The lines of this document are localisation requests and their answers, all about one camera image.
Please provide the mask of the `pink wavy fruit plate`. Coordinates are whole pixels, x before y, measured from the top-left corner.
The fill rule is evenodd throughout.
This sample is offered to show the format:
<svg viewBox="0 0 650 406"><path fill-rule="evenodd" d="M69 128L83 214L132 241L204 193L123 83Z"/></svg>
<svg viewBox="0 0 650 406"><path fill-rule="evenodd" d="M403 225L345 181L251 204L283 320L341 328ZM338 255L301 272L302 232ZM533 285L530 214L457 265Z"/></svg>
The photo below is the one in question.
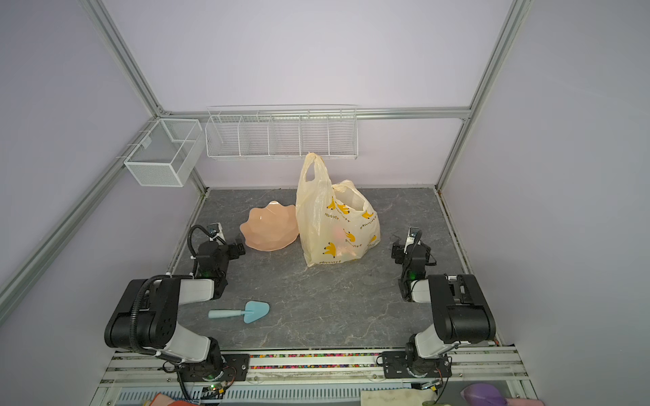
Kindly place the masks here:
<svg viewBox="0 0 650 406"><path fill-rule="evenodd" d="M291 245L299 236L296 206L271 201L264 208L253 208L240 225L245 244L253 250L272 252Z"/></svg>

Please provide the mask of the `banana print plastic bag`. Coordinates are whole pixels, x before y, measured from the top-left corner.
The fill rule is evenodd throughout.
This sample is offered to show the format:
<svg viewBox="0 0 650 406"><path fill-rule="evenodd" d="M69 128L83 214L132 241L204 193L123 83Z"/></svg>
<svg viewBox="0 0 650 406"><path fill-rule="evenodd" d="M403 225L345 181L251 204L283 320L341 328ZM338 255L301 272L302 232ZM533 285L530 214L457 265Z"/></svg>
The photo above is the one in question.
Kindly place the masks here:
<svg viewBox="0 0 650 406"><path fill-rule="evenodd" d="M301 169L296 221L308 267L359 260L381 242L370 201L349 180L334 184L316 153L306 155Z"/></svg>

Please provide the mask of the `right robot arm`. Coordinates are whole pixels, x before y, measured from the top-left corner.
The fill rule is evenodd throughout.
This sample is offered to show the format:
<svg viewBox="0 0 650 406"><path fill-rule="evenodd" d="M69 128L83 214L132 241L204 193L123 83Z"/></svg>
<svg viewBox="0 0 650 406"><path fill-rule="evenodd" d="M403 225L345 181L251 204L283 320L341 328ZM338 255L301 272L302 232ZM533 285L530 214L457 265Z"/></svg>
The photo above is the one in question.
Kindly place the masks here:
<svg viewBox="0 0 650 406"><path fill-rule="evenodd" d="M387 379L451 377L449 353L496 338L496 322L473 275L427 273L437 265L423 232L409 228L406 241L392 245L391 258L401 266L399 291L411 303L429 304L432 324L413 334L403 350L385 351L377 360Z"/></svg>

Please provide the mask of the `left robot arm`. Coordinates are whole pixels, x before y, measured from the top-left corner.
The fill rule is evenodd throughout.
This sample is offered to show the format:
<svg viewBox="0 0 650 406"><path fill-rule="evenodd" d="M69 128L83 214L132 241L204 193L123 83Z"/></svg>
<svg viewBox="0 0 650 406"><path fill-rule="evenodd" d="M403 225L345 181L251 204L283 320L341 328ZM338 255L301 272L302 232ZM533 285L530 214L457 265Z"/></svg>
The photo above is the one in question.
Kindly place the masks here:
<svg viewBox="0 0 650 406"><path fill-rule="evenodd" d="M216 338L185 328L178 314L182 305L222 297L229 264L245 255L245 245L240 237L228 242L220 224L195 224L187 232L186 246L191 272L130 281L105 328L104 342L162 360L162 370L181 383L220 382L228 387L245 380L248 358L224 355Z"/></svg>

